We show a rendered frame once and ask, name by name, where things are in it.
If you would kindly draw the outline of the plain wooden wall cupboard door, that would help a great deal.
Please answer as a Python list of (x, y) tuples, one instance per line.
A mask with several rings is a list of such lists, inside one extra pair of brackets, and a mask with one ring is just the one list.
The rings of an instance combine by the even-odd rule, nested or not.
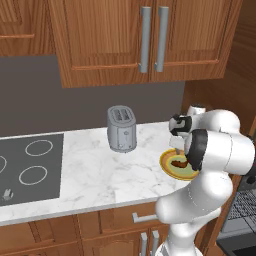
[(0, 0), (0, 57), (54, 53), (47, 0)]

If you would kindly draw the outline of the wooden drawer front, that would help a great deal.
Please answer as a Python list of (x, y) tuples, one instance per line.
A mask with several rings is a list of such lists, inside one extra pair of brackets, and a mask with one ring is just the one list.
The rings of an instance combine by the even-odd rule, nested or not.
[(102, 233), (115, 233), (161, 225), (159, 220), (134, 223), (132, 219), (133, 213), (136, 213), (139, 217), (153, 215), (155, 213), (155, 203), (143, 203), (102, 210), (100, 212)]

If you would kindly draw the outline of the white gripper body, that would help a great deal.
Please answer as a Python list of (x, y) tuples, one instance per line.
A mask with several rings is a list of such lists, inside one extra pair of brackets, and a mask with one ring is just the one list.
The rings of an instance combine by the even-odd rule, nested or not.
[(185, 138), (182, 136), (172, 135), (169, 140), (169, 146), (175, 149), (183, 149), (185, 143)]

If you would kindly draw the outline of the dark grey hob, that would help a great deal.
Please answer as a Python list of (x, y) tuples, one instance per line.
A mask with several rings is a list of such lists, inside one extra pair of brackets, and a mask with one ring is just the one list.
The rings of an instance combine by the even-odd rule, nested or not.
[(0, 206), (60, 197), (64, 134), (0, 140)]

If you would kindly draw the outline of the wooden base cupboard door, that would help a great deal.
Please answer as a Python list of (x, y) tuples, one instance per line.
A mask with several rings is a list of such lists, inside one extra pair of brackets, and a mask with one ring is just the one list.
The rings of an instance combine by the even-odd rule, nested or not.
[(142, 244), (147, 243), (148, 230), (107, 234), (83, 239), (84, 256), (140, 256)]
[(169, 226), (168, 225), (160, 225), (160, 226), (153, 226), (150, 229), (150, 238), (149, 238), (149, 249), (150, 249), (150, 256), (151, 256), (151, 250), (152, 250), (152, 242), (153, 242), (153, 238), (152, 238), (152, 231), (153, 230), (158, 230), (159, 233), (159, 244), (158, 244), (158, 248), (161, 246), (161, 244), (166, 240), (167, 236), (168, 236), (168, 230), (169, 230)]

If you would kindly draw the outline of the brown chicken drumstick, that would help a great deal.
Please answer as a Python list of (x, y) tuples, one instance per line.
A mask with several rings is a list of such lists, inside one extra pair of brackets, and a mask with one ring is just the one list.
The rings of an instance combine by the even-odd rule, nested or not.
[(173, 160), (171, 162), (171, 164), (177, 168), (186, 168), (188, 165), (188, 161), (185, 162), (181, 162), (181, 161), (177, 161), (177, 160)]

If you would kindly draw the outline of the black oven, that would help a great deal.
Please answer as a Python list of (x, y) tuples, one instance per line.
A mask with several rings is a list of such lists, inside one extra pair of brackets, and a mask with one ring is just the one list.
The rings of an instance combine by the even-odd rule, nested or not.
[(241, 178), (236, 194), (240, 191), (251, 190), (256, 196), (256, 163), (254, 164), (254, 170), (255, 172), (253, 175), (247, 174)]

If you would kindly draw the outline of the yellow and green plate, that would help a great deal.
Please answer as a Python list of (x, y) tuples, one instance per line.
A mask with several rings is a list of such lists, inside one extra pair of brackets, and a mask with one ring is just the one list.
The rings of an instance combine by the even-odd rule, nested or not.
[(169, 149), (162, 153), (159, 160), (160, 166), (162, 170), (172, 178), (190, 181), (199, 174), (199, 171), (194, 171), (190, 164), (188, 164), (186, 168), (177, 168), (173, 166), (171, 164), (173, 160), (185, 162), (187, 161), (187, 158), (183, 151), (180, 151), (180, 153), (177, 154), (175, 149)]

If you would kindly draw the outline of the wooden base cupboard run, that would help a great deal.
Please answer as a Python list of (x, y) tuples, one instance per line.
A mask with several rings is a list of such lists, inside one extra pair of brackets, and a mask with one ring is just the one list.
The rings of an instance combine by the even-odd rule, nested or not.
[(82, 256), (75, 218), (0, 226), (0, 256)]

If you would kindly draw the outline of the tall wooden cupboard panel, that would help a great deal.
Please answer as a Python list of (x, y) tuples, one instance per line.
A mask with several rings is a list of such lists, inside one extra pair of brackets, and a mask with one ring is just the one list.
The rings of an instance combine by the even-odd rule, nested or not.
[(181, 111), (192, 103), (230, 110), (241, 132), (250, 132), (256, 117), (256, 0), (243, 0), (224, 78), (185, 83)]

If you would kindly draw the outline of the black oven door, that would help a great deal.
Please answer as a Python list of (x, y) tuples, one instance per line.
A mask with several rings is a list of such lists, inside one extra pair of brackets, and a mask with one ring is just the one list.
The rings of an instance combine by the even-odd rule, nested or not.
[(220, 233), (216, 244), (226, 256), (256, 256), (256, 234), (226, 235)]

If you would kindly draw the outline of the wide wooden wall cupboard door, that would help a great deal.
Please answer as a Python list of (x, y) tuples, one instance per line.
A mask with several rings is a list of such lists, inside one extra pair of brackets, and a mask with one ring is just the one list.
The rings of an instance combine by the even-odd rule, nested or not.
[(48, 0), (62, 87), (141, 84), (142, 10), (154, 0)]
[[(153, 82), (219, 79), (224, 76), (243, 0), (155, 0)], [(164, 69), (155, 71), (158, 7), (169, 8)]]

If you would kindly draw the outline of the grey metal toaster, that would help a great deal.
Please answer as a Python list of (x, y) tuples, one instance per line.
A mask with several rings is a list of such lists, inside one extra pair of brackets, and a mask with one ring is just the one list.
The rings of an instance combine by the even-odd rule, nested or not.
[(113, 151), (128, 153), (136, 148), (136, 118), (130, 107), (110, 107), (107, 110), (107, 125), (108, 142)]

